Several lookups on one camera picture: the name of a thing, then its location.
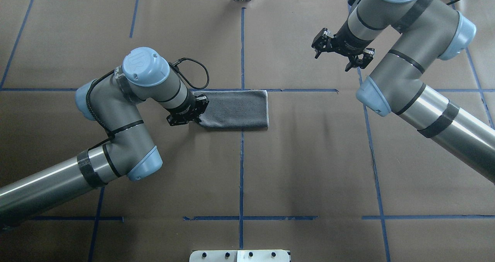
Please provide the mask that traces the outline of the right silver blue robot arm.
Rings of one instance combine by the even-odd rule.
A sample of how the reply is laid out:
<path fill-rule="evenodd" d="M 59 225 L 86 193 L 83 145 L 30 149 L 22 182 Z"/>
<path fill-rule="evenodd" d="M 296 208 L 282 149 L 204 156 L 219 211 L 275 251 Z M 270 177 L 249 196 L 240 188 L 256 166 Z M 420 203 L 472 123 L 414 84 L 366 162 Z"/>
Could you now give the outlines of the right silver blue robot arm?
<path fill-rule="evenodd" d="M 345 70 L 366 68 L 370 43 L 388 26 L 401 34 L 356 92 L 378 115 L 394 113 L 489 181 L 495 176 L 494 130 L 420 79 L 435 61 L 466 49 L 476 26 L 440 0 L 356 0 L 336 34 L 323 28 L 312 42 L 318 58 L 335 52 Z"/>

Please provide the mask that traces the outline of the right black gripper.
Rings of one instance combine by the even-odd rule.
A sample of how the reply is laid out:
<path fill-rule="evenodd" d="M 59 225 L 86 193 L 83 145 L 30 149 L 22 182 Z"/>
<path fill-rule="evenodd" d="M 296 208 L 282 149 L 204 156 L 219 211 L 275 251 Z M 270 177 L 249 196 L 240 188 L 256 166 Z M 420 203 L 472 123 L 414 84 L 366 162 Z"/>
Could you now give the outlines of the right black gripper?
<path fill-rule="evenodd" d="M 335 35 L 327 28 L 323 28 L 313 39 L 312 48 L 315 50 L 315 59 L 323 52 L 335 52 L 348 58 L 345 71 L 352 68 L 366 68 L 374 59 L 375 49 L 367 46 L 371 41 L 362 40 L 354 36 L 350 29 L 340 29 Z"/>

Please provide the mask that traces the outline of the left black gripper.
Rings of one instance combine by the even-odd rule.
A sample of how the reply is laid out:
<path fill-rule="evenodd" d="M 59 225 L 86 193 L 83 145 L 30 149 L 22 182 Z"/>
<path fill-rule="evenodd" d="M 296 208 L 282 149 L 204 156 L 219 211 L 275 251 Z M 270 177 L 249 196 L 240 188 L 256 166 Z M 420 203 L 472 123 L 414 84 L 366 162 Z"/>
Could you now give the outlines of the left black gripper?
<path fill-rule="evenodd" d="M 199 122 L 199 117 L 205 112 L 208 104 L 209 99 L 205 94 L 187 94 L 184 102 L 178 107 L 166 109 L 170 113 L 166 119 L 170 126 L 185 125 L 191 121 Z"/>

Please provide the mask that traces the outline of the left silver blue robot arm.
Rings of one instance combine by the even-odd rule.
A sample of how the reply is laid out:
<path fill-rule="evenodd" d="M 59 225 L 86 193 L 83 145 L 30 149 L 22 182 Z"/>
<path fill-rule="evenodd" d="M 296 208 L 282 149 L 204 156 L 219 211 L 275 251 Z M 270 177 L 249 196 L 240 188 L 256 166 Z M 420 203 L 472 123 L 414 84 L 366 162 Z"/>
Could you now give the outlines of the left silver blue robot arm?
<path fill-rule="evenodd" d="M 209 100 L 195 96 L 179 69 L 187 57 L 168 62 L 154 49 L 133 49 L 102 77 L 77 89 L 75 103 L 107 138 L 75 157 L 1 188 L 1 231 L 127 176 L 138 181 L 162 167 L 157 145 L 137 105 L 153 99 L 170 126 L 199 122 Z"/>

